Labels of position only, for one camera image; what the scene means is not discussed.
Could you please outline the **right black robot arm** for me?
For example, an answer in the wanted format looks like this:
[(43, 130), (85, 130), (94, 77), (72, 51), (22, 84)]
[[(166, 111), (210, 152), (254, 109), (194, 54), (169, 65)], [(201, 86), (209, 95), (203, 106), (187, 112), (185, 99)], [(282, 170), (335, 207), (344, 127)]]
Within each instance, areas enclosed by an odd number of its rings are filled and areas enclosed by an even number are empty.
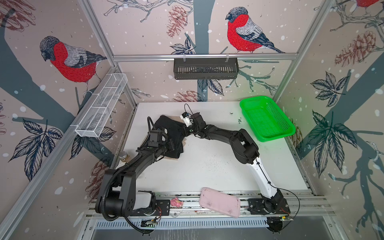
[(265, 171), (260, 159), (259, 147), (246, 130), (230, 131), (208, 125), (200, 113), (191, 115), (184, 112), (180, 118), (186, 125), (184, 127), (186, 136), (193, 134), (200, 139), (226, 143), (231, 146), (235, 158), (241, 164), (250, 167), (262, 197), (261, 203), (249, 208), (250, 212), (262, 215), (277, 213), (289, 215), (291, 213), (283, 193), (273, 185)]

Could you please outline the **horizontal aluminium frame bar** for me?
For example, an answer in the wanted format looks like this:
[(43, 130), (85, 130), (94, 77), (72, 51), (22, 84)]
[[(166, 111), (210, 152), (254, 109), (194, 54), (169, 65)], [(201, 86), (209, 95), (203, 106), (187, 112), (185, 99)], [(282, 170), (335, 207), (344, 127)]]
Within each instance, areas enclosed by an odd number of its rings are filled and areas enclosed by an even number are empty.
[(237, 58), (238, 60), (290, 60), (297, 59), (296, 53), (261, 53), (261, 54), (197, 54), (197, 55), (115, 55), (116, 63), (123, 62), (167, 62), (174, 59), (211, 59), (211, 58)]

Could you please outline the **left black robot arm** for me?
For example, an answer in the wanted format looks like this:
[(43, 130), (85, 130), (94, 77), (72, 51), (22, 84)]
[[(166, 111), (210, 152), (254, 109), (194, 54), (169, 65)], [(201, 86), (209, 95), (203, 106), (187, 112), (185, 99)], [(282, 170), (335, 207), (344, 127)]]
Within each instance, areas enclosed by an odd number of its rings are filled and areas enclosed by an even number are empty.
[(138, 192), (136, 181), (147, 167), (174, 151), (176, 141), (170, 133), (151, 130), (130, 162), (105, 172), (95, 205), (96, 212), (102, 214), (105, 220), (114, 221), (129, 217), (137, 209), (153, 210), (154, 194)]

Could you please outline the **small pink toy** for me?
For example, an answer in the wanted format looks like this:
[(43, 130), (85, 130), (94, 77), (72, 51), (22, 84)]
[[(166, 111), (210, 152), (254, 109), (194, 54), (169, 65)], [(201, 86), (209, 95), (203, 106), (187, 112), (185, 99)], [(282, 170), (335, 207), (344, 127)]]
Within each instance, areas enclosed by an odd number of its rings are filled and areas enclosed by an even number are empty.
[(173, 198), (173, 199), (171, 199), (170, 204), (172, 207), (182, 208), (184, 205), (184, 202), (179, 200), (178, 198)]

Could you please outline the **black shorts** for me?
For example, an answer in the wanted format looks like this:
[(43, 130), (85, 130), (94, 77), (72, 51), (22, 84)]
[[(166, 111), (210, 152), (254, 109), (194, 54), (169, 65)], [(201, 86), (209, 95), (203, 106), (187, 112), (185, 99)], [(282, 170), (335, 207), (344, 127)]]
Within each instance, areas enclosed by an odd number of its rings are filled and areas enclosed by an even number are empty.
[(184, 152), (183, 141), (186, 137), (184, 126), (184, 123), (175, 121), (167, 116), (160, 116), (155, 122), (155, 128), (161, 130), (166, 129), (168, 138), (171, 139), (174, 144), (174, 150), (168, 150), (165, 153), (165, 157), (178, 159)]

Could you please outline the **spice jar with silver lid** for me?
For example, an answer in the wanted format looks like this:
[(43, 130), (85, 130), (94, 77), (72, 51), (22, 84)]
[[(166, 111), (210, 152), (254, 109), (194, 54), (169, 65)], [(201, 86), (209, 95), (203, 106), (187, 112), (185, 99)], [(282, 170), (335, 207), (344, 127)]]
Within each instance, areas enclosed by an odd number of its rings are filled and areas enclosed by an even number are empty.
[(127, 154), (127, 152), (125, 152), (125, 151), (121, 151), (118, 155), (119, 161), (123, 162), (123, 163), (128, 162), (129, 157), (130, 157), (129, 154)]

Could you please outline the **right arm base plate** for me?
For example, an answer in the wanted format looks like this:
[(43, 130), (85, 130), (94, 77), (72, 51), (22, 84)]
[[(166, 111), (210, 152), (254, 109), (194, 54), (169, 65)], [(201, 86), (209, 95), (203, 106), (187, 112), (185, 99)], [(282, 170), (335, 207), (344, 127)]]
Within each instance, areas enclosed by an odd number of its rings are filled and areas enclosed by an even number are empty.
[(286, 199), (248, 199), (248, 211), (252, 215), (290, 215)]

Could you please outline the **beige shorts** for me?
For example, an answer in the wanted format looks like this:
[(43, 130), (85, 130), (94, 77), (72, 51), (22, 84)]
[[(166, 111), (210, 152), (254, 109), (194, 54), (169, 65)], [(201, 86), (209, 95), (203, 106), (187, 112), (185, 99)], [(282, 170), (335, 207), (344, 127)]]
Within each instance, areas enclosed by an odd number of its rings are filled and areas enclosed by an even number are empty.
[(184, 152), (184, 134), (182, 133), (183, 127), (185, 126), (184, 122), (178, 116), (167, 116), (168, 127), (168, 136), (173, 139), (175, 144), (175, 151), (172, 156), (166, 156), (170, 159), (178, 159), (181, 153)]

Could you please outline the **green plastic basket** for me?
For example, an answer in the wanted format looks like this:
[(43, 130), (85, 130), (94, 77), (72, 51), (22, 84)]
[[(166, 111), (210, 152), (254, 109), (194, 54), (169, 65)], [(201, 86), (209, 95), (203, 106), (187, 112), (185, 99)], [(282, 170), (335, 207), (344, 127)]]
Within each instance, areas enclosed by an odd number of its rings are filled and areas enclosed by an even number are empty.
[(240, 101), (242, 114), (260, 142), (269, 142), (296, 133), (296, 127), (273, 99), (256, 96)]

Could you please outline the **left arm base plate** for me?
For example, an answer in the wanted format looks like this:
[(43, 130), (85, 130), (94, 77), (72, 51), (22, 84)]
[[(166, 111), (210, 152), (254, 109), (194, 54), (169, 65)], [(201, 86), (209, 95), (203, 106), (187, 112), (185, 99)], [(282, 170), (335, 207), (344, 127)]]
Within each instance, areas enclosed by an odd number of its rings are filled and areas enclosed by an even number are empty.
[(159, 217), (160, 215), (169, 216), (170, 208), (171, 208), (170, 200), (156, 200), (156, 206), (154, 209), (152, 208), (137, 209), (130, 214), (130, 217), (131, 216), (132, 217), (152, 217), (152, 216)]

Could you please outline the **pink plastic tray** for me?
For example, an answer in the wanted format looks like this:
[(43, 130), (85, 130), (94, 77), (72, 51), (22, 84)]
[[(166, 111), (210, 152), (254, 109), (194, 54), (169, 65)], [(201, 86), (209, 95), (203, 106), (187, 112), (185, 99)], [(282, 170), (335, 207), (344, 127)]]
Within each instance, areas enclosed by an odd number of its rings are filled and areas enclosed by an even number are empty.
[(241, 212), (240, 199), (210, 188), (202, 188), (199, 204), (203, 208), (233, 218), (238, 218)]

